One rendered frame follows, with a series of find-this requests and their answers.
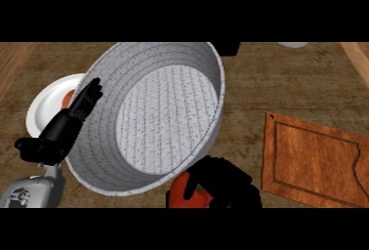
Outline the brown wooden cutting board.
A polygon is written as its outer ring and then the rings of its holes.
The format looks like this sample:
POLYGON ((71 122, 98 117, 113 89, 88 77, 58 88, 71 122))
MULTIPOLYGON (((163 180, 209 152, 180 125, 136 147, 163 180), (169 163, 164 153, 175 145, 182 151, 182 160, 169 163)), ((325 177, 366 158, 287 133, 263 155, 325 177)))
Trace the brown wooden cutting board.
POLYGON ((262 190, 312 207, 369 208, 369 136, 268 112, 262 190))

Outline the pale wooden strip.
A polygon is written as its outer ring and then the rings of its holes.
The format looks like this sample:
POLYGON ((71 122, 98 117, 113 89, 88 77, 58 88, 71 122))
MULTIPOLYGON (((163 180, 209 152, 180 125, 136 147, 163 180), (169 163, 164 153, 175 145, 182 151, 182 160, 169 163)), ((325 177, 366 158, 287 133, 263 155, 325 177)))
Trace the pale wooden strip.
POLYGON ((369 42, 341 42, 356 70, 369 85, 369 42))

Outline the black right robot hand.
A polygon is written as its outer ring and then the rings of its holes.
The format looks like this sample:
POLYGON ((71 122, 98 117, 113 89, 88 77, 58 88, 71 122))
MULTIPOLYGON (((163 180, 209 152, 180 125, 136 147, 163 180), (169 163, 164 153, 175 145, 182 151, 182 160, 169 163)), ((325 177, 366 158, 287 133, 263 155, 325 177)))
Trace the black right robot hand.
POLYGON ((262 209, 262 194, 251 176, 235 164, 207 155, 176 177, 166 207, 262 209))

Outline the orange item on plate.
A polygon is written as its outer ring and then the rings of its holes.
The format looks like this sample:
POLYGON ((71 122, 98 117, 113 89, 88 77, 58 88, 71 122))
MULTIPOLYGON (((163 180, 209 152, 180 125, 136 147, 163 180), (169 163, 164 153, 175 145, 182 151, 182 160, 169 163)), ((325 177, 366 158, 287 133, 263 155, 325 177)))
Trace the orange item on plate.
POLYGON ((62 104, 61 104, 61 109, 65 109, 70 107, 70 102, 73 100, 73 96, 74 96, 76 90, 71 90, 62 100, 62 104))

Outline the black object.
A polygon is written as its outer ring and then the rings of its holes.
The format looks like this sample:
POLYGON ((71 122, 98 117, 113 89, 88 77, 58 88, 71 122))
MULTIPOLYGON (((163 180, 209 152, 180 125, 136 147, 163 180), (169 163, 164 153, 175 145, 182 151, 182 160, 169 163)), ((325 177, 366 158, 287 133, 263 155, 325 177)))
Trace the black object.
POLYGON ((217 53, 222 57, 235 57, 240 51, 240 42, 216 42, 217 53))

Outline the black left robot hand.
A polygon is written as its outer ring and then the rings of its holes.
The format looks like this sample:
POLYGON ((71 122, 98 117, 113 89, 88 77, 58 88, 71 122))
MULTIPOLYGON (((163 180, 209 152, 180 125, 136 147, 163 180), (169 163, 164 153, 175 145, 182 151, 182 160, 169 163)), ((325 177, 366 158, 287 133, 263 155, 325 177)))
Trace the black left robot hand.
POLYGON ((101 79, 85 87, 68 108, 49 121, 37 138, 20 138, 15 148, 27 162, 57 165, 62 162, 77 141, 85 122, 102 97, 101 79))

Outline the white round object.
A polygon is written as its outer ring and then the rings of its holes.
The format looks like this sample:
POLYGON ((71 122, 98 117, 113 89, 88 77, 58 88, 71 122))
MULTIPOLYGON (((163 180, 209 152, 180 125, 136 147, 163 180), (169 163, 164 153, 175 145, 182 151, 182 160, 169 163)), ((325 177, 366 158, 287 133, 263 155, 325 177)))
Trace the white round object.
POLYGON ((307 46, 309 42, 276 42, 285 48, 303 48, 307 46))

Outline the white plate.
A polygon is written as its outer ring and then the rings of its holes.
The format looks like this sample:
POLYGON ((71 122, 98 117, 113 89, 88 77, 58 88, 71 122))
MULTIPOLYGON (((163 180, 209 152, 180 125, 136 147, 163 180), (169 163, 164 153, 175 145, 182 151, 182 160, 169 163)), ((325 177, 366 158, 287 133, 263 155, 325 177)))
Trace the white plate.
POLYGON ((85 74, 71 74, 54 81, 37 94, 28 114, 27 129, 30 135, 37 138, 51 119, 61 110, 61 104, 67 93, 77 89, 85 74))

